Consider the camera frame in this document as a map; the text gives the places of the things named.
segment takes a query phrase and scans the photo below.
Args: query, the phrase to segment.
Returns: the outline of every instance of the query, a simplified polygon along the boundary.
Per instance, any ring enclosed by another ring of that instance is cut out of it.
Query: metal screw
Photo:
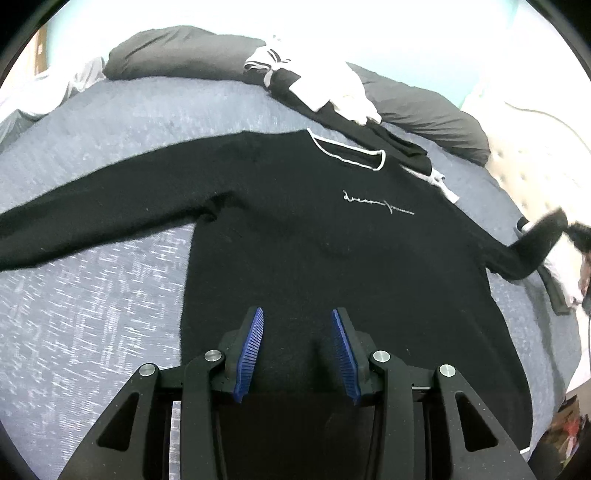
[[[222,357],[220,350],[210,350],[205,354],[205,360],[208,362],[217,362]]]
[[[444,377],[453,377],[456,374],[456,369],[453,368],[451,365],[445,364],[439,367],[439,372]]]
[[[142,377],[149,377],[156,371],[156,367],[153,364],[143,364],[139,368],[139,374]]]
[[[390,354],[384,350],[377,350],[374,352],[374,360],[384,364],[390,360]]]

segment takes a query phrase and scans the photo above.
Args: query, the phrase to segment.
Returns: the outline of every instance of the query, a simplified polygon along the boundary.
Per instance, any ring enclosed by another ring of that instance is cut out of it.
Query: hand
[[[583,264],[581,265],[581,279],[579,280],[579,288],[583,296],[589,288],[589,280],[591,280],[591,252],[583,255]]]

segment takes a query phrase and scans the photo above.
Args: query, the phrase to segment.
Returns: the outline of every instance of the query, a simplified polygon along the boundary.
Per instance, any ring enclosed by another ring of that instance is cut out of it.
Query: wall
[[[517,0],[70,0],[48,24],[48,62],[82,62],[149,28],[195,25],[328,46],[345,60],[438,91],[456,105],[478,81]]]

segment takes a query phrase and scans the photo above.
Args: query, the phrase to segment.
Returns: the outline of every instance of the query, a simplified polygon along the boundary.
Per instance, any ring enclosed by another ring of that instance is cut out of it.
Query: gray pillow
[[[103,72],[110,80],[164,76],[262,85],[256,72],[244,72],[244,61],[264,44],[256,38],[216,35],[189,25],[146,30],[111,50]]]
[[[216,35],[188,25],[147,30],[115,47],[104,69],[111,80],[167,76],[240,80],[262,85],[262,75],[244,72],[244,62],[265,45],[256,38]],[[357,65],[367,98],[385,122],[433,140],[450,153],[484,165],[491,154],[478,121],[439,93],[411,87]]]
[[[491,150],[486,134],[472,115],[462,112],[443,95],[411,87],[349,63],[359,75],[365,96],[384,122],[421,135],[458,157],[484,165]]]

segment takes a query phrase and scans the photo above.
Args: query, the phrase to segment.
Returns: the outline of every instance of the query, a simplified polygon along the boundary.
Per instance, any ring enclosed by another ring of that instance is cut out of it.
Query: neckline
[[[310,128],[306,128],[306,131],[310,134],[310,138],[312,139],[312,141],[314,142],[314,144],[316,145],[316,147],[322,153],[324,153],[325,155],[328,155],[329,157],[337,158],[338,160],[340,160],[342,162],[349,163],[349,164],[355,165],[357,167],[367,168],[367,169],[372,170],[372,171],[379,171],[379,170],[381,170],[383,168],[385,162],[386,162],[386,152],[384,150],[366,150],[364,148],[352,147],[351,145],[345,145],[344,143],[337,142],[336,140],[331,140],[329,138],[325,138],[325,137],[321,137],[320,135],[316,135]],[[326,143],[332,144],[332,145],[337,145],[337,146],[342,147],[342,148],[346,148],[348,150],[353,150],[353,151],[356,151],[356,152],[361,152],[361,153],[363,153],[365,155],[373,155],[373,156],[381,155],[382,156],[382,161],[380,162],[380,164],[376,168],[373,168],[373,167],[370,167],[369,165],[364,165],[362,163],[355,162],[353,160],[348,160],[347,158],[343,158],[343,157],[341,157],[339,155],[336,155],[336,154],[333,154],[333,153],[330,153],[330,152],[326,151],[322,147],[322,145],[320,145],[319,140],[322,141],[322,142],[326,142]]]

